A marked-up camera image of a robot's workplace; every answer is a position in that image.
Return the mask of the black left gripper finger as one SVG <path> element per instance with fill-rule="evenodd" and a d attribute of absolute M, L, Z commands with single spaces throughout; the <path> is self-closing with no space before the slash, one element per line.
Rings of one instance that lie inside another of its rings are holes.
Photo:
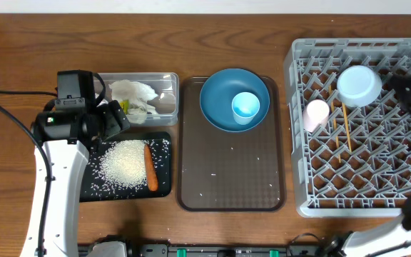
<path fill-rule="evenodd" d="M 113 100 L 108 104 L 108 107 L 111 112 L 111 133 L 117 134 L 128 130 L 131 124 L 121 108 L 120 103 L 117 100 Z"/>
<path fill-rule="evenodd" d="M 109 140 L 120 132 L 120 126 L 116 118 L 116 110 L 110 105 L 101 105 L 100 111 L 103 117 L 103 140 Z"/>

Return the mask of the pile of white rice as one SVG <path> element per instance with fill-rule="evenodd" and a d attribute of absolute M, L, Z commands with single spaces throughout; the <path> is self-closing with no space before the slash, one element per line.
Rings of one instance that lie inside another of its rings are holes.
<path fill-rule="evenodd" d="M 138 140 L 119 141 L 102 155 L 98 174 L 105 182 L 123 188 L 146 185 L 145 143 Z"/>

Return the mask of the light blue bowl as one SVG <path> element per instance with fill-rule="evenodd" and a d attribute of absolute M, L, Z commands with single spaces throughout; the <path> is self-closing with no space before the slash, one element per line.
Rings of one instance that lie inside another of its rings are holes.
<path fill-rule="evenodd" d="M 374 102 L 382 90 L 382 79 L 366 66 L 351 66 L 338 77 L 338 98 L 349 107 L 363 107 Z"/>

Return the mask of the orange carrot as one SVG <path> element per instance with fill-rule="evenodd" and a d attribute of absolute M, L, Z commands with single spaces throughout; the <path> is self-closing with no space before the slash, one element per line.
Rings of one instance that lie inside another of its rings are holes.
<path fill-rule="evenodd" d="M 148 189 L 150 191 L 157 191 L 158 190 L 158 178 L 156 175 L 156 170 L 155 170 L 155 166 L 153 163 L 149 145 L 144 146 L 144 161 L 145 161 L 146 180 L 148 184 Z"/>

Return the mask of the wooden chopstick diagonal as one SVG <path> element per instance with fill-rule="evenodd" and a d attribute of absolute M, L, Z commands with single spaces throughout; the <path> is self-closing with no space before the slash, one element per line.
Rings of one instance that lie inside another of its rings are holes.
<path fill-rule="evenodd" d="M 329 92 L 330 96 L 332 96 L 332 94 L 333 94 L 333 88 L 332 88 L 331 85 L 329 85 L 329 87 L 328 87 L 328 92 Z M 334 100 L 332 100 L 332 101 L 330 102 L 330 109 L 331 109 L 331 112 L 333 112 L 333 111 L 335 110 Z M 335 118 L 333 119 L 333 128 L 334 128 L 334 129 L 337 128 L 337 121 L 336 121 Z M 339 139 L 338 139 L 338 136 L 335 137 L 335 144 L 336 144 L 336 148 L 339 149 L 339 147 L 340 147 L 340 141 L 339 141 Z M 342 163 L 340 154 L 338 154 L 337 159 L 338 159 L 338 162 L 339 162 L 339 163 Z"/>

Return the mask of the wooden chopstick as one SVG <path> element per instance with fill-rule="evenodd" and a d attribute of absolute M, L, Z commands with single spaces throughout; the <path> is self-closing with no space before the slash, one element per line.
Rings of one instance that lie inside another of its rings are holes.
<path fill-rule="evenodd" d="M 351 138 L 350 138 L 350 127 L 348 123 L 348 117 L 347 117 L 347 108 L 344 103 L 342 103 L 342 112 L 343 112 L 343 118 L 344 118 L 344 125 L 345 125 L 345 132 L 347 136 L 347 146 L 349 148 L 349 152 L 352 153 L 352 145 L 351 145 Z"/>

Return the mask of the pink plastic cup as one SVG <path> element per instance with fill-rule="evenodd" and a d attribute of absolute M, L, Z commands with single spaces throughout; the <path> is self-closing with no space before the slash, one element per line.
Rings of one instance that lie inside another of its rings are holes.
<path fill-rule="evenodd" d="M 303 127 L 313 132 L 317 127 L 326 127 L 330 114 L 330 107 L 326 101 L 315 99 L 310 101 L 303 110 Z"/>

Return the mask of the dark blue plate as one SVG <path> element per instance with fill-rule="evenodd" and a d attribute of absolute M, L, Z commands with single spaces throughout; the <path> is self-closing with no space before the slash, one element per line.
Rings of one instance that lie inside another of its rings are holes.
<path fill-rule="evenodd" d="M 255 94 L 260 110 L 246 125 L 237 124 L 233 118 L 231 102 L 241 92 Z M 245 69 L 224 69 L 206 79 L 200 92 L 200 108 L 205 118 L 215 127 L 227 132 L 244 132 L 255 128 L 270 108 L 268 87 L 261 77 Z"/>

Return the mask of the light blue plastic cup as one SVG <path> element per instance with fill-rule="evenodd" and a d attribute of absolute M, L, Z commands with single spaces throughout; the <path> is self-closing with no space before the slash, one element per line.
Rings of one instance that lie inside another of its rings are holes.
<path fill-rule="evenodd" d="M 255 94 L 241 92 L 231 102 L 233 118 L 237 124 L 249 124 L 260 110 L 260 101 Z"/>

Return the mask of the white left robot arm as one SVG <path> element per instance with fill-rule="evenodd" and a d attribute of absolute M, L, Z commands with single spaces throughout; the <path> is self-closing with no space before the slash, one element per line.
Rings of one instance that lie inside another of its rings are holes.
<path fill-rule="evenodd" d="M 22 256 L 78 255 L 78 205 L 90 149 L 129 126 L 117 101 L 38 114 L 32 129 L 40 147 Z"/>

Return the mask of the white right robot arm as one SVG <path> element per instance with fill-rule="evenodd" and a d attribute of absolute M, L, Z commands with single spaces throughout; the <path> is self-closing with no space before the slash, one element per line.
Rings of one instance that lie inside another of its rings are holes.
<path fill-rule="evenodd" d="M 388 86 L 395 90 L 402 109 L 411 115 L 411 76 L 394 75 Z M 411 195 L 402 213 L 388 223 L 362 232 L 349 232 L 325 245 L 319 256 L 411 255 Z"/>

